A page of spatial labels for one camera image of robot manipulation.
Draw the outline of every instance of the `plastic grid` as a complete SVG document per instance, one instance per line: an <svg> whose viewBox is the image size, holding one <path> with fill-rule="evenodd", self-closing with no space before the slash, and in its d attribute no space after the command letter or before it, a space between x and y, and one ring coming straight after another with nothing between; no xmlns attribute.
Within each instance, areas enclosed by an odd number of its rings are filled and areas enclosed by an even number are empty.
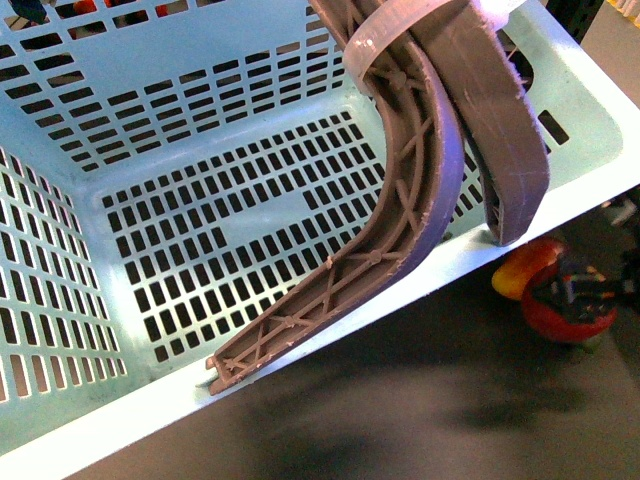
<svg viewBox="0 0 640 480"><path fill-rule="evenodd" d="M198 2L196 10L214 3L223 2ZM305 38L300 41L215 65L204 64L117 95L104 95L100 85L90 82L83 65L76 63L70 44L95 35L114 35L124 27L145 22L170 22L171 15L158 17L160 7L156 4L143 0L112 9L99 5L97 12L64 18L61 12L68 11L71 4L60 2L55 8L47 7L50 22L45 25L13 31L9 26L14 17L0 23L6 27L8 41L0 45L4 92L82 171L90 172L343 84L341 53L307 7ZM197 13L190 11L185 1L167 7L171 14ZM135 23L127 20L131 16L137 19Z"/></svg>
<svg viewBox="0 0 640 480"><path fill-rule="evenodd" d="M359 231L383 177L342 112L105 196L157 360L257 317ZM243 225L242 215L278 198L297 221L230 244L226 218Z"/></svg>
<svg viewBox="0 0 640 480"><path fill-rule="evenodd" d="M71 198L0 149L0 403L127 375Z"/></svg>

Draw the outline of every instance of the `rectangular hole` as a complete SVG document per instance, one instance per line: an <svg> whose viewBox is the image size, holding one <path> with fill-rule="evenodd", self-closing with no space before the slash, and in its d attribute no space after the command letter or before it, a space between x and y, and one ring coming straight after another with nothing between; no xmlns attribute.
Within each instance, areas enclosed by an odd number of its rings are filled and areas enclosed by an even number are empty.
<svg viewBox="0 0 640 480"><path fill-rule="evenodd" d="M213 67L213 73L217 74L217 73L226 72L234 68L238 68L239 66L240 64L238 63L237 60L231 60L229 62L219 63L218 65L215 65Z"/></svg>
<svg viewBox="0 0 640 480"><path fill-rule="evenodd" d="M94 358L94 362L96 364L96 370L98 371L98 378L100 378L100 380L105 380L107 378L107 375L104 371L104 365L102 364L102 359Z"/></svg>
<svg viewBox="0 0 640 480"><path fill-rule="evenodd" d="M25 50L42 50L44 48L54 47L60 45L62 39L57 33L49 33L40 37L33 37L20 41L20 44Z"/></svg>
<svg viewBox="0 0 640 480"><path fill-rule="evenodd" d="M38 67L38 70L45 71L56 67L61 67L63 65L69 65L73 63L73 57L70 53L61 53L59 55L53 55L47 58L41 58L40 60L35 60L33 63Z"/></svg>
<svg viewBox="0 0 640 480"><path fill-rule="evenodd" d="M195 72L191 72L191 73L187 73L185 75L182 75L180 77L180 83L189 83L189 82L193 82L196 80L200 80L202 78L205 78L207 76L207 72L205 72L204 70L197 70Z"/></svg>
<svg viewBox="0 0 640 480"><path fill-rule="evenodd" d="M160 121L162 120L166 120L167 118L171 118L171 117L175 117L176 115L180 115L182 112L182 108L177 107L177 108L172 108L170 110L167 110L165 112L160 112L156 115L156 118Z"/></svg>
<svg viewBox="0 0 640 480"><path fill-rule="evenodd" d="M136 128L145 127L150 123L151 123L151 120L149 120L148 118L142 118L140 120L136 120L135 122L127 123L123 125L122 128L124 128L125 132L130 132L131 130L135 130Z"/></svg>
<svg viewBox="0 0 640 480"><path fill-rule="evenodd" d="M30 276L29 283L31 284L31 291L33 292L33 300L36 302L36 305L40 305L41 307L45 306L44 298L42 296L42 289L40 288L40 280L36 277Z"/></svg>
<svg viewBox="0 0 640 480"><path fill-rule="evenodd" d="M66 388L66 379L64 376L62 362L59 357L50 357L51 370L53 371L53 378L56 382L56 387L59 389Z"/></svg>
<svg viewBox="0 0 640 480"><path fill-rule="evenodd" d="M2 373L2 362L0 362L0 403L7 400L7 388L4 383L4 375Z"/></svg>
<svg viewBox="0 0 640 480"><path fill-rule="evenodd" d="M558 123L558 121L551 115L549 110L544 110L538 115L538 120L549 132L558 145L563 145L569 141L569 135Z"/></svg>
<svg viewBox="0 0 640 480"><path fill-rule="evenodd" d="M25 293L24 284L22 282L22 276L20 275L20 273L16 272L15 270L11 270L11 281L13 282L13 289L16 293L16 298L19 301L26 303L27 295Z"/></svg>
<svg viewBox="0 0 640 480"><path fill-rule="evenodd" d="M41 112L42 110L46 110L52 107L53 107L53 103L51 103L51 100L40 100L38 102L23 105L21 108L22 110L24 110L25 113L30 115L32 113Z"/></svg>
<svg viewBox="0 0 640 480"><path fill-rule="evenodd" d="M116 106L121 103L130 102L131 100L135 100L138 98L138 94L135 91L122 93L120 95L115 95L108 99L109 105Z"/></svg>
<svg viewBox="0 0 640 480"><path fill-rule="evenodd" d="M95 378L93 377L93 370L91 369L91 363L89 363L89 359L87 357L82 357L81 361L82 369L84 370L84 377L87 379L87 382L95 382Z"/></svg>
<svg viewBox="0 0 640 480"><path fill-rule="evenodd" d="M162 82L154 83L153 85L144 87L144 91L147 95L151 95L171 87L173 87L173 82L171 80L163 80Z"/></svg>
<svg viewBox="0 0 640 480"><path fill-rule="evenodd" d="M67 366L69 367L69 373L71 374L71 383L74 385L80 385L80 375L78 374L78 365L75 358L67 357Z"/></svg>
<svg viewBox="0 0 640 480"><path fill-rule="evenodd" d="M47 128L47 127L50 127L51 125L56 125L63 121L64 121L64 118L62 118L62 115L56 113L55 115L39 118L38 120L36 120L36 124L40 128Z"/></svg>
<svg viewBox="0 0 640 480"><path fill-rule="evenodd" d="M47 83L52 88L58 88L71 83L80 82L82 80L84 80L84 75L80 70L76 70L74 72L63 73L62 75L56 75L55 77L48 78Z"/></svg>
<svg viewBox="0 0 640 480"><path fill-rule="evenodd" d="M93 330L91 329L91 325L85 322L84 329L87 332L87 338L89 339L89 346L91 347L92 350L97 350L98 347L96 345L96 339L93 335Z"/></svg>
<svg viewBox="0 0 640 480"><path fill-rule="evenodd" d="M92 128L101 127L102 125L107 125L108 123L111 123L111 120L109 120L107 117L98 117L94 118L93 120L83 122L78 126L82 131L85 131L91 130Z"/></svg>
<svg viewBox="0 0 640 480"><path fill-rule="evenodd" d="M5 340L9 344L16 345L18 343L18 334L13 323L11 312L6 308L0 308L0 318L2 319Z"/></svg>
<svg viewBox="0 0 640 480"><path fill-rule="evenodd" d="M144 112L144 107L142 105L136 105L135 107L126 108L124 110L120 110L116 112L116 117L122 120L123 118L131 117L133 115L137 115L138 113Z"/></svg>
<svg viewBox="0 0 640 480"><path fill-rule="evenodd" d="M40 93L42 88L37 83L30 83L28 85L22 85L20 87L10 88L6 90L7 95L13 100L18 98L28 97L29 95L33 95L35 93Z"/></svg>
<svg viewBox="0 0 640 480"><path fill-rule="evenodd" d="M114 17L113 24L116 26L116 28L125 28L144 23L147 20L149 20L147 12L145 10L138 10L137 12L127 13L126 15Z"/></svg>
<svg viewBox="0 0 640 480"><path fill-rule="evenodd" d="M69 113L73 118L78 118L78 117L82 117L83 115L99 112L100 110L102 110L102 106L98 102L94 102L88 105L83 105L78 108L73 108L69 110Z"/></svg>
<svg viewBox="0 0 640 480"><path fill-rule="evenodd" d="M36 385L38 386L38 391L40 393L48 392L49 382L42 357L39 355L33 355L31 357L31 363L33 364L33 372L36 374Z"/></svg>
<svg viewBox="0 0 640 480"><path fill-rule="evenodd" d="M51 320L46 315L40 315L40 324L42 325L42 333L44 334L44 341L48 347L55 347L55 337L53 335L53 329L51 328Z"/></svg>
<svg viewBox="0 0 640 480"><path fill-rule="evenodd" d="M13 370L13 379L15 381L16 391L19 397L28 397L31 395L29 391L29 383L27 374L24 369L24 363L20 355L10 355L11 368Z"/></svg>
<svg viewBox="0 0 640 480"><path fill-rule="evenodd" d="M152 100L151 101L151 107L152 108L158 108L158 107L163 107L164 105L168 105L169 103L173 103L175 101L178 100L178 96L173 94L173 95L167 95L166 97L162 97L162 98L158 98L156 100Z"/></svg>
<svg viewBox="0 0 640 480"><path fill-rule="evenodd" d="M127 374L127 367L124 364L124 361L122 361L120 358L118 358L116 360L116 363L118 364L118 372L120 372L120 375L126 375Z"/></svg>
<svg viewBox="0 0 640 480"><path fill-rule="evenodd" d="M100 347L105 352L109 351L109 348L107 347L107 342L106 342L106 340L104 338L104 332L102 330L102 326L101 325L96 325L96 331L98 332L98 340L100 341Z"/></svg>
<svg viewBox="0 0 640 480"><path fill-rule="evenodd" d="M109 342L111 343L111 348L114 352L119 352L120 348L118 348L118 342L116 341L116 337L113 334L113 330L111 327L107 327L107 334L109 335Z"/></svg>
<svg viewBox="0 0 640 480"><path fill-rule="evenodd" d="M184 91L184 96L185 98L189 98L189 97L193 97L195 95L200 95L201 93L205 93L208 92L209 90L211 90L211 86L208 83L205 83L203 85L199 85L197 87L193 87L190 88L188 90Z"/></svg>

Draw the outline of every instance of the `red wheel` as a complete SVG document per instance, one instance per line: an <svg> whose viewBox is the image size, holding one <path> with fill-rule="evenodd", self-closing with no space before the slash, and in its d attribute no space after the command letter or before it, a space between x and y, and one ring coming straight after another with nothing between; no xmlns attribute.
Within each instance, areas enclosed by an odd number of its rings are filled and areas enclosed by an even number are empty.
<svg viewBox="0 0 640 480"><path fill-rule="evenodd" d="M615 308L603 312L593 323L569 323L557 310L535 297L534 289L557 274L558 264L554 263L540 270L527 283L521 305L529 326L544 338L558 343L581 343L608 329L618 316Z"/></svg>

